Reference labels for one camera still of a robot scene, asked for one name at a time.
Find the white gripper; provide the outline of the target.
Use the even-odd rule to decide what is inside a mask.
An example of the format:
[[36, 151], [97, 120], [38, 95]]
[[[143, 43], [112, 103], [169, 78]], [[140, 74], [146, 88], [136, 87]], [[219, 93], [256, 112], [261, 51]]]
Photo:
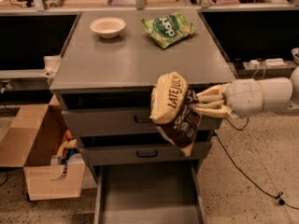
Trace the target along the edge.
[[202, 116], [224, 119], [248, 117], [263, 111], [263, 90], [254, 79], [239, 79], [228, 84], [218, 84], [198, 92], [197, 97], [225, 94], [225, 105], [220, 108], [203, 108], [195, 106], [193, 111]]

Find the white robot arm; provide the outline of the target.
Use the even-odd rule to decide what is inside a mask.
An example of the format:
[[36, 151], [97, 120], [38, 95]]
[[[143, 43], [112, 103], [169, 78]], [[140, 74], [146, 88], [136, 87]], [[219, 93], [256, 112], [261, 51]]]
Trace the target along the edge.
[[298, 113], [299, 68], [289, 78], [237, 79], [196, 94], [194, 112], [213, 118], [243, 118], [266, 111]]

